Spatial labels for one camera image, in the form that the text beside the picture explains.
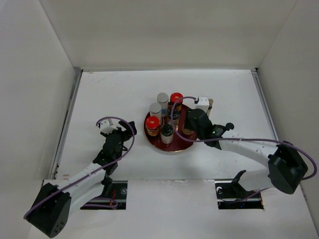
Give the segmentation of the black cap pepper bottle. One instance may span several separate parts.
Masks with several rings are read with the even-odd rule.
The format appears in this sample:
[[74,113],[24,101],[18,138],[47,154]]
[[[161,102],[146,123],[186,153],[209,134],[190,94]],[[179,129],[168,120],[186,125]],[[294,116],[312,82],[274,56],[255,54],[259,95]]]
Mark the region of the black cap pepper bottle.
[[225,127],[226,127],[227,130],[233,130],[234,129],[234,124],[229,122],[229,123],[226,124]]

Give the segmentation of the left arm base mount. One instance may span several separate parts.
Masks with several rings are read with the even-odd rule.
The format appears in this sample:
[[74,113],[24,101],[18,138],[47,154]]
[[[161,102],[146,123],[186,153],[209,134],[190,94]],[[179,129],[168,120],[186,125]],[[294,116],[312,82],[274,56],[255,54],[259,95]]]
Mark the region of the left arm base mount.
[[81,210],[125,210],[127,205],[128,181],[107,178],[102,194],[84,206]]

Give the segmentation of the red cap sauce jar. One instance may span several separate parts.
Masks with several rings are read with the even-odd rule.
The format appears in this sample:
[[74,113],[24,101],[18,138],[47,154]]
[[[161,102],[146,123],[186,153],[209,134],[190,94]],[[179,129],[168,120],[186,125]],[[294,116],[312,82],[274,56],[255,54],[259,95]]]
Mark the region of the red cap sauce jar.
[[183,95],[179,92],[172,93],[170,96],[170,105],[173,106],[176,103],[175,108],[180,112],[183,103]]

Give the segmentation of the black lid spice jar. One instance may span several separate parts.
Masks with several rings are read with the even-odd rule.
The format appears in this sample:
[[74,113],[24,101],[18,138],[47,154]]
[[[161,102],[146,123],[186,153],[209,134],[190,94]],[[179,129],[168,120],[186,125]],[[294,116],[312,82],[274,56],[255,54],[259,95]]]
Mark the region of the black lid spice jar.
[[172,111],[172,108],[168,110],[167,123],[170,125],[172,125],[173,123],[176,130],[178,130],[179,118],[180,118],[180,113],[178,110],[174,109]]

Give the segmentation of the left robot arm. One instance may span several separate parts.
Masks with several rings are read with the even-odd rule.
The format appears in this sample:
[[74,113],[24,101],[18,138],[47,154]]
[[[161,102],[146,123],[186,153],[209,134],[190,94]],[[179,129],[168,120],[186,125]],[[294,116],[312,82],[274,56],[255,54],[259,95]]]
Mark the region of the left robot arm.
[[119,126],[115,127],[112,120],[113,117],[104,117],[96,122],[105,143],[92,163],[60,185],[43,185],[24,215],[24,220],[50,239],[64,229],[73,212],[83,206],[91,207],[92,199],[111,195],[110,176],[118,167],[118,161],[131,150],[124,143],[134,141],[137,134],[134,121],[118,119]]

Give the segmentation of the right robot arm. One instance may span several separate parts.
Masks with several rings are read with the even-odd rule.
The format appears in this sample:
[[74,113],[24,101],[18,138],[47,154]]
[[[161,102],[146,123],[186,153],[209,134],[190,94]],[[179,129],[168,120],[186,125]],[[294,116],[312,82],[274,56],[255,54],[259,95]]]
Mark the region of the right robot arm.
[[249,191],[276,188],[286,194],[293,194],[308,167],[296,148],[288,142],[249,140],[234,132],[234,125],[212,124],[201,109],[188,110],[185,117],[187,129],[196,133],[197,138],[207,146],[229,151],[264,166],[263,170],[240,171],[231,184],[231,191],[243,197]]

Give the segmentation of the white powder glass jar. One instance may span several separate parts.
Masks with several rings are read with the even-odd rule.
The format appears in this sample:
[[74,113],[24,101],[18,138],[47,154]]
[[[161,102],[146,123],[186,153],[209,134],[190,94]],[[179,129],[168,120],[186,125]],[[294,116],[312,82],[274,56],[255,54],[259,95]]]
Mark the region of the white powder glass jar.
[[162,143],[170,144],[173,140],[174,130],[170,124],[164,124],[160,130],[160,138]]

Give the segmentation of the yellow label oil bottle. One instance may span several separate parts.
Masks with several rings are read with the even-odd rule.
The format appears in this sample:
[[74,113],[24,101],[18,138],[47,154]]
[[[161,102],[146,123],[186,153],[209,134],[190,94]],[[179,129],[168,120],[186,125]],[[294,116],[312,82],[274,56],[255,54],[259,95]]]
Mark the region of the yellow label oil bottle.
[[208,109],[207,109],[206,114],[207,114],[207,116],[209,117],[210,114],[211,114],[211,111],[212,111],[212,107],[213,107],[213,99],[208,99],[208,101],[209,101],[209,107],[208,107]]

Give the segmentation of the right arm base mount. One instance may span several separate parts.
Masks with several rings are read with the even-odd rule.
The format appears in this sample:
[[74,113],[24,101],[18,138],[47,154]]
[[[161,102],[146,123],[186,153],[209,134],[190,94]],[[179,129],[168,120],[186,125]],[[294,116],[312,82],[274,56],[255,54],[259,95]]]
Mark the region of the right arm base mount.
[[264,209],[261,192],[246,191],[239,184],[239,179],[245,173],[240,171],[233,179],[215,180],[217,206],[220,210]]

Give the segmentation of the silver cap shaker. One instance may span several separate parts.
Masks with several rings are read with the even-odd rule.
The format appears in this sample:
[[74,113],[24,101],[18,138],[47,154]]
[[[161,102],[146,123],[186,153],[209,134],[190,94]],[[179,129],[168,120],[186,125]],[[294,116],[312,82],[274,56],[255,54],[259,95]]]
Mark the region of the silver cap shaker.
[[164,118],[167,116],[168,112],[168,95],[166,93],[159,93],[157,95],[157,102],[161,106],[161,117]]
[[149,107],[150,116],[157,117],[161,121],[161,105],[159,103],[152,103]]

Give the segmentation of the pink lid seasoning jar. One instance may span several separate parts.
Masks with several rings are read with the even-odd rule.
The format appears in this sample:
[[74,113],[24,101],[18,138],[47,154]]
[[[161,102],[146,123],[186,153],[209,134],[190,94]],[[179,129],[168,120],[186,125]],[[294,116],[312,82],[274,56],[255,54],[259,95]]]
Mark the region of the pink lid seasoning jar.
[[192,135],[194,131],[191,129],[191,125],[188,123],[184,123],[182,126],[182,133],[184,135]]

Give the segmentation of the red cap chili jar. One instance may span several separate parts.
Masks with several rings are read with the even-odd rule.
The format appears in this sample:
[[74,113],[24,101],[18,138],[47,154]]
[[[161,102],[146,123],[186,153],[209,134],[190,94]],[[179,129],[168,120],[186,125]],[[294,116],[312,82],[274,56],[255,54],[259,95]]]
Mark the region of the red cap chili jar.
[[160,120],[155,116],[149,116],[146,119],[145,127],[150,137],[157,137],[160,131]]

